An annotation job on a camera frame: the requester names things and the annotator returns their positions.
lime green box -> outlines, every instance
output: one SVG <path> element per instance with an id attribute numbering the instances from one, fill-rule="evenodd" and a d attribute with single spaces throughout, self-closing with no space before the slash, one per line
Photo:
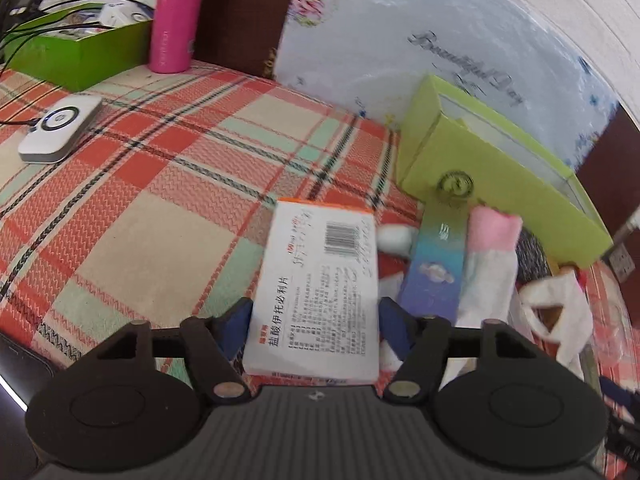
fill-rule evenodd
<path id="1" fill-rule="evenodd" d="M 7 41 L 20 34 L 22 28 L 44 26 L 60 19 L 69 10 L 86 7 L 95 7 L 95 4 L 60 10 L 25 23 L 12 31 Z M 148 61 L 150 34 L 151 21 L 105 30 L 80 40 L 36 36 L 20 49 L 9 67 L 60 85 L 71 92 L 80 92 L 124 70 L 145 64 Z M 11 56 L 25 39 L 9 43 L 5 49 L 6 57 Z"/>
<path id="2" fill-rule="evenodd" d="M 520 215 L 558 262 L 587 267 L 611 245 L 570 168 L 495 110 L 436 76 L 423 80 L 402 123 L 396 181 L 418 199 L 440 184 Z"/>

white box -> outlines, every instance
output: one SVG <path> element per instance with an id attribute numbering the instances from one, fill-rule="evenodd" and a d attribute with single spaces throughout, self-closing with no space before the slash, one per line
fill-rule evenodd
<path id="1" fill-rule="evenodd" d="M 242 360 L 248 374 L 377 380 L 375 229 L 365 210 L 278 201 Z"/>

brown wooden panel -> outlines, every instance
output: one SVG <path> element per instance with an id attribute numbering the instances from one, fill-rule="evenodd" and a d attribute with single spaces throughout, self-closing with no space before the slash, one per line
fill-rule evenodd
<path id="1" fill-rule="evenodd" d="M 577 175 L 615 234 L 640 206 L 640 132 L 623 107 L 618 107 Z"/>
<path id="2" fill-rule="evenodd" d="M 202 0 L 195 59 L 265 75 L 280 42 L 289 1 Z"/>

pink bottle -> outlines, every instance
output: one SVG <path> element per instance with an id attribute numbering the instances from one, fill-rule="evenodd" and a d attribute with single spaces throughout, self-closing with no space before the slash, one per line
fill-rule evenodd
<path id="1" fill-rule="evenodd" d="M 158 0 L 151 34 L 149 68 L 160 74 L 191 65 L 202 0 Z"/>

white wireless device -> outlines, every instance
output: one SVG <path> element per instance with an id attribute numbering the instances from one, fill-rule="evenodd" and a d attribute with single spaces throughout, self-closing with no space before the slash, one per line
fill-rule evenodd
<path id="1" fill-rule="evenodd" d="M 102 98 L 94 95 L 69 95 L 60 99 L 41 118 L 18 146 L 24 162 L 53 164 L 68 156 L 95 117 Z"/>

